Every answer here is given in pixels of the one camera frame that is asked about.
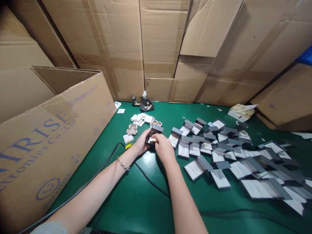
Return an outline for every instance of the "silver bracelet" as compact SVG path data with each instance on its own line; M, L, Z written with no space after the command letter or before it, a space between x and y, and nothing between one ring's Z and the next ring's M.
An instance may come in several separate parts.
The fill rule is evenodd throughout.
M117 160L119 162L119 164L126 170L126 171L130 171L130 167L126 167L119 159L119 157L117 157Z

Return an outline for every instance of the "hand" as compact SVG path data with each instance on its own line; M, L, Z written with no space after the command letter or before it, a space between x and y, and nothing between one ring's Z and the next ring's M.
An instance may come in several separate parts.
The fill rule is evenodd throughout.
M176 157L170 140L163 134L158 133L152 135L152 138L157 140L155 142L156 153L165 169L175 165Z
M130 147L130 149L135 151L136 156L139 156L139 155L143 154L150 147L149 145L147 145L145 143L147 135L149 134L149 132L150 132L150 128L145 130L141 134L141 136L139 136L139 138L137 139L135 144L132 147Z

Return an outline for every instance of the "woman's right hand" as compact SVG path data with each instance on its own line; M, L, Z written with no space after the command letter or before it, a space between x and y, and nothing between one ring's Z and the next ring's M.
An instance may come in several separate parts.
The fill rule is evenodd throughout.
M165 169L170 168L177 164L175 152L173 150L170 140L163 134L154 134L152 138L156 138L155 149L156 153L162 162Z

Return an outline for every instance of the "woman's left hand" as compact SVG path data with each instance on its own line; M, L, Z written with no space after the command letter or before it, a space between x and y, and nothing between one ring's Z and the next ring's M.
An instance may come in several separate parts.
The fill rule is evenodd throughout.
M150 132L150 128L145 130L141 134L141 136L139 136L139 138L137 139L135 144L132 147L130 147L130 149L132 149L135 152L136 156L143 154L150 147L149 145L147 145L145 143L147 135L149 134L149 132Z

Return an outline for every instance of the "open cardboard box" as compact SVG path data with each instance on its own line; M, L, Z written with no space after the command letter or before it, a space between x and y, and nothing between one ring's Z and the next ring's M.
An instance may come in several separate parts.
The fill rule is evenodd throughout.
M100 71L0 72L0 226L17 233L49 210L116 112Z

